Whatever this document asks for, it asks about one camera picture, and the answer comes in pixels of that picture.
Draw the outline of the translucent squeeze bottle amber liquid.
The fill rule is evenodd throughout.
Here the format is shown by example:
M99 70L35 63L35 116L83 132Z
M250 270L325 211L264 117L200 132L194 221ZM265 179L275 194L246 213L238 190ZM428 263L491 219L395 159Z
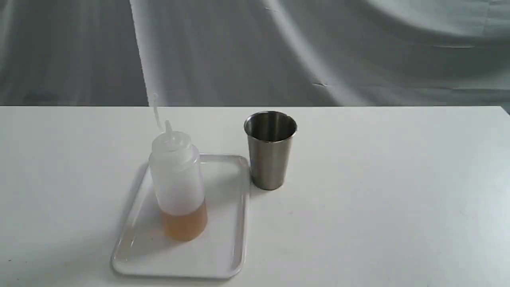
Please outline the translucent squeeze bottle amber liquid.
M171 239L189 242L208 223L200 153L188 134L175 131L169 120L161 121L156 93L149 103L160 130L152 141L148 163L163 227Z

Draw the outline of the stainless steel cup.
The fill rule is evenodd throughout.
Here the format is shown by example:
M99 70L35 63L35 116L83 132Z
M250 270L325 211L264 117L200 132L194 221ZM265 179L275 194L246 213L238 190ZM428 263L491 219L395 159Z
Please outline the stainless steel cup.
M297 123L286 113L261 111L249 116L243 128L253 183L262 190L278 189L285 181Z

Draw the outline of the white plastic tray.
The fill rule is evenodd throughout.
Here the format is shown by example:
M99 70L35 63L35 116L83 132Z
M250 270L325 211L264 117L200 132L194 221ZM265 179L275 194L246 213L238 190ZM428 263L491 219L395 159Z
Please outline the white plastic tray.
M208 225L192 241L166 236L145 169L111 256L115 272L136 277L226 280L245 262L250 170L240 155L201 154Z

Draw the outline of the white backdrop sheet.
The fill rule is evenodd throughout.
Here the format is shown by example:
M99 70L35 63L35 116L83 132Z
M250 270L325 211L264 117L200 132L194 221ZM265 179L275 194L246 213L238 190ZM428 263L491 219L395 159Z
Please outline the white backdrop sheet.
M509 109L508 0L2 0L3 106Z

